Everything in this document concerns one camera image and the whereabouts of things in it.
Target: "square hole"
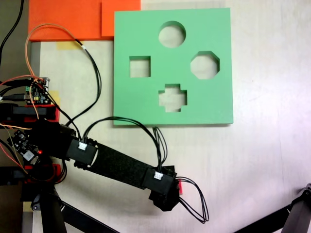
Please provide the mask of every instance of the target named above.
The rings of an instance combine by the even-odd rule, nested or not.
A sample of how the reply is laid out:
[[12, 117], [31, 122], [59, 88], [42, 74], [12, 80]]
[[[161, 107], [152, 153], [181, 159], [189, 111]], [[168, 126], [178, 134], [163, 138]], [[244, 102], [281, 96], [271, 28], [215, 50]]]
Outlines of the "square hole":
[[130, 56], [130, 77], [146, 78], [151, 76], [150, 56]]

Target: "circuit board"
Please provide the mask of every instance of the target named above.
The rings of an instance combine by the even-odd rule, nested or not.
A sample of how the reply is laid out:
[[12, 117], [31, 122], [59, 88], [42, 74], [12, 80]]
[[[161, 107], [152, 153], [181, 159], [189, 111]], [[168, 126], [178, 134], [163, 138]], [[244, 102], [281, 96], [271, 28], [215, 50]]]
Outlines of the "circuit board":
[[[38, 80], [38, 84], [48, 91], [50, 79], [49, 78], [42, 78], [42, 79], [43, 79], [42, 81]], [[28, 96], [26, 101], [27, 105], [32, 105], [30, 100], [30, 86], [26, 87], [26, 94]], [[31, 97], [33, 99], [34, 104], [36, 105], [51, 104], [51, 100], [47, 98], [44, 91], [35, 85], [32, 86]]]

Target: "octagonal hole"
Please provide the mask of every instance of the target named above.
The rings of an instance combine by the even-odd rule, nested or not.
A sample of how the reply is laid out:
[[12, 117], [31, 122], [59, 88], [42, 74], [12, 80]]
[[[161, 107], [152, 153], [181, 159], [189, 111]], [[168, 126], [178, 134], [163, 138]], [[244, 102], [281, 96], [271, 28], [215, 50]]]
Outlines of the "octagonal hole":
[[186, 39], [184, 26], [176, 21], [164, 23], [160, 28], [159, 41], [168, 48], [180, 46]]
[[190, 69], [198, 79], [211, 79], [220, 71], [220, 60], [211, 51], [200, 51], [192, 59]]

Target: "orange wire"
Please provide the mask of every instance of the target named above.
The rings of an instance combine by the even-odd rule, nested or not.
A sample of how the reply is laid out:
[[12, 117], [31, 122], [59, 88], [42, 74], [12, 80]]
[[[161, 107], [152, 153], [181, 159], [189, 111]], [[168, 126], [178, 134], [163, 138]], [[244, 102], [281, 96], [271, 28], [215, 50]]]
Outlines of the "orange wire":
[[10, 78], [2, 83], [0, 83], [0, 86], [5, 84], [6, 82], [8, 81], [11, 81], [11, 80], [14, 80], [14, 79], [19, 79], [19, 78], [23, 78], [23, 77], [32, 77], [32, 78], [36, 78], [36, 79], [40, 79], [39, 77], [35, 76], [35, 75], [30, 75], [30, 74], [26, 74], [26, 75], [20, 75], [20, 76], [16, 76], [16, 77], [13, 77], [13, 78]]
[[30, 65], [30, 62], [29, 62], [29, 59], [28, 59], [28, 42], [29, 42], [29, 39], [31, 37], [31, 35], [36, 31], [38, 30], [39, 28], [42, 28], [42, 27], [47, 27], [47, 26], [50, 26], [50, 27], [56, 27], [56, 28], [60, 28], [62, 30], [64, 30], [65, 32], [67, 32], [73, 39], [76, 39], [76, 37], [74, 37], [74, 35], [66, 28], [64, 28], [63, 26], [60, 26], [58, 24], [54, 24], [54, 23], [44, 23], [44, 24], [40, 24], [38, 26], [36, 26], [35, 28], [33, 28], [30, 33], [28, 34], [27, 36], [27, 39], [26, 39], [26, 43], [25, 43], [25, 60], [26, 60], [26, 64], [27, 64], [27, 67], [29, 69], [29, 72], [32, 74], [32, 75], [35, 75], [33, 69], [31, 68], [31, 65]]
[[23, 128], [23, 127], [14, 126], [14, 125], [3, 125], [3, 124], [0, 124], [0, 126], [12, 127], [12, 128], [17, 128], [17, 129], [21, 129], [21, 130], [32, 130], [30, 128]]
[[2, 151], [3, 151], [3, 153], [4, 153], [10, 160], [12, 160], [15, 164], [17, 164], [20, 168], [23, 169], [23, 167], [22, 167], [20, 164], [18, 164], [18, 162], [16, 162], [14, 159], [12, 159], [12, 158], [8, 155], [8, 153], [7, 153], [7, 152], [4, 150], [4, 148], [2, 147], [1, 143], [0, 143], [0, 147], [1, 147]]
[[33, 104], [33, 107], [34, 107], [34, 109], [35, 109], [35, 113], [36, 113], [36, 115], [37, 115], [37, 118], [39, 119], [39, 114], [38, 114], [37, 108], [35, 107], [35, 103], [34, 103], [34, 101], [33, 101], [33, 97], [31, 96], [32, 87], [33, 87], [33, 85], [31, 84], [31, 85], [30, 85], [30, 89], [29, 89], [29, 98], [30, 98], [31, 103]]

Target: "yellow tape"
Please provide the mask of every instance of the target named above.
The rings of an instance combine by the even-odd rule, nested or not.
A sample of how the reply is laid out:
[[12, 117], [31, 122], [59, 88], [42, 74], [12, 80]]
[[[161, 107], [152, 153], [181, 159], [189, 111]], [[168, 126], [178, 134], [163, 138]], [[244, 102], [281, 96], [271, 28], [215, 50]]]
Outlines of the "yellow tape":
[[56, 49], [57, 50], [80, 50], [81, 46], [76, 41], [57, 41]]
[[60, 105], [60, 97], [58, 91], [49, 91], [49, 94], [52, 96], [52, 98], [56, 101], [58, 105]]
[[31, 208], [31, 201], [24, 201], [23, 202], [23, 212], [32, 212]]

